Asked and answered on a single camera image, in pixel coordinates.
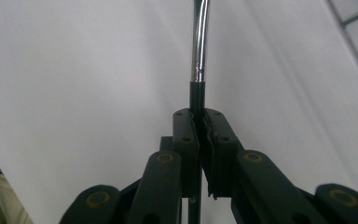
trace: clamp jaw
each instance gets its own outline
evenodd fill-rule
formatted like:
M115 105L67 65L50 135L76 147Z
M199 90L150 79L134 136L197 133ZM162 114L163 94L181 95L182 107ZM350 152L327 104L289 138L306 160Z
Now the clamp jaw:
M142 178L122 191L95 186L82 192L64 214L67 223L200 223L200 167L209 195L231 198L237 223L358 224L358 192L322 185L314 195L296 188L265 154L244 150L225 116L205 109L173 114L173 136L161 137Z

